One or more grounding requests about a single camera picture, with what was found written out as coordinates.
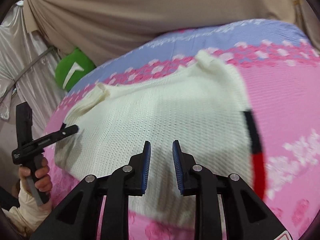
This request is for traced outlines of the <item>cream sleeve forearm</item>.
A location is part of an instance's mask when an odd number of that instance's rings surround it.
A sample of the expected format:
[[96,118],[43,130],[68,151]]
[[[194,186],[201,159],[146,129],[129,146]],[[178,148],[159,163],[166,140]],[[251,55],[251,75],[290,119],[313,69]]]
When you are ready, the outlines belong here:
[[1,193],[1,208],[5,217],[18,235],[29,238],[52,212],[52,201],[38,206],[32,194],[24,188],[23,182],[20,182],[18,198],[9,194],[9,199],[3,199],[5,193]]

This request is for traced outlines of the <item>person's left hand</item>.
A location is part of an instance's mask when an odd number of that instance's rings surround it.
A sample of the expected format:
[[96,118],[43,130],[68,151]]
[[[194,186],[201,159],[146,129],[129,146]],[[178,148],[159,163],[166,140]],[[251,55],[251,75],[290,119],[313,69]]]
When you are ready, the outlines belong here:
[[20,165],[18,174],[22,188],[35,200],[39,210],[52,211],[51,190],[53,184],[49,175],[48,160],[43,154],[36,156],[30,163]]

